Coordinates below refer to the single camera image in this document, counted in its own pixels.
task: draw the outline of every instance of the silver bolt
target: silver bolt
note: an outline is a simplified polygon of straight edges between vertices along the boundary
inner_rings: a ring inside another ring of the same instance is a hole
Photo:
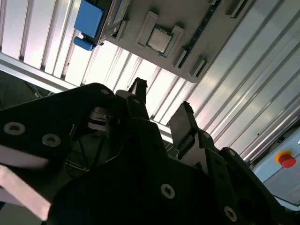
[[[101,92],[102,92],[103,94],[105,94],[105,95],[108,95],[108,94],[109,94],[108,90],[105,90],[105,89],[102,89]]]
[[[173,187],[169,184],[163,184],[160,187],[161,193],[168,199],[173,199],[175,197],[175,191]]]
[[[46,146],[54,148],[60,145],[61,140],[60,137],[55,134],[46,134],[42,137],[42,143]]]
[[[203,135],[204,135],[204,137],[206,137],[206,138],[210,138],[210,135],[209,135],[208,133],[206,133],[206,132],[204,132]]]
[[[236,222],[238,220],[235,211],[233,211],[233,209],[230,208],[229,206],[224,207],[224,213],[231,221]]]
[[[235,156],[234,151],[232,151],[231,149],[229,150],[230,155]]]
[[[10,122],[4,125],[3,130],[9,135],[18,136],[25,133],[26,127],[22,123]]]

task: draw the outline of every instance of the corrugated metal wall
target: corrugated metal wall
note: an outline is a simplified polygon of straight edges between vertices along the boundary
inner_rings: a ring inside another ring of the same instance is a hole
[[[66,89],[98,82],[116,91],[127,89],[136,77],[146,79],[146,106],[154,121],[166,126],[187,100],[199,127],[213,136],[216,146],[232,147],[245,159],[298,118],[299,0],[257,0],[196,84],[109,42],[93,52],[74,46],[79,4],[80,0],[2,0],[2,53],[36,68],[19,63],[23,72]],[[0,60],[17,64],[4,55]],[[0,69],[14,73],[9,65]]]

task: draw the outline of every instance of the blue plastic block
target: blue plastic block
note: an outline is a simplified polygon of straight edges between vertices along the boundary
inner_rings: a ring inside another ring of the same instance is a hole
[[[79,7],[74,28],[94,38],[103,13],[103,10],[83,0]]]
[[[75,37],[73,42],[75,45],[88,51],[92,51],[94,48],[94,45],[91,42],[88,42],[87,40],[84,39],[80,39],[79,37]]]

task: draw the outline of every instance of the cable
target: cable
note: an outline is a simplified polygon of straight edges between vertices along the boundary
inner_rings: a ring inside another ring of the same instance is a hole
[[[80,168],[80,167],[78,167],[78,166],[75,166],[75,165],[72,165],[72,164],[69,164],[69,163],[65,163],[66,165],[69,165],[69,166],[71,166],[71,167],[73,167],[73,168],[75,168],[75,169],[77,169],[77,170],[82,170],[82,171],[85,171],[85,172],[88,172],[88,171],[90,171],[89,169],[86,169],[86,168]]]
[[[102,148],[103,148],[103,144],[104,144],[104,139],[101,138],[100,140],[100,143],[99,143],[99,146],[98,146],[98,150],[96,152],[96,155],[95,155],[95,158],[94,158],[94,161],[93,161],[93,164],[92,166],[90,167],[91,169],[95,168],[98,164],[98,160],[99,160],[99,157],[100,157],[100,153],[102,151]]]
[[[31,90],[31,92],[35,95],[35,97],[41,98],[41,96],[39,95],[39,93],[35,92],[35,90],[32,87],[30,87],[30,85],[26,81],[25,81],[25,84]]]
[[[82,153],[83,153],[83,157],[84,157],[86,166],[87,166],[87,168],[89,168],[90,166],[89,166],[88,157],[87,157],[87,155],[86,155],[86,153],[85,153],[85,150],[84,150],[82,141],[81,141],[81,140],[78,140],[78,144],[79,144],[80,150],[81,150]]]

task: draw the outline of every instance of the red emergency stop button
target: red emergency stop button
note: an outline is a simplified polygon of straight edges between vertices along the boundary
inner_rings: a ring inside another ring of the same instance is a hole
[[[281,155],[278,158],[278,161],[283,168],[291,168],[296,164],[296,159],[290,154]]]
[[[291,168],[296,164],[292,151],[284,150],[275,156],[275,161],[280,163],[283,168]]]

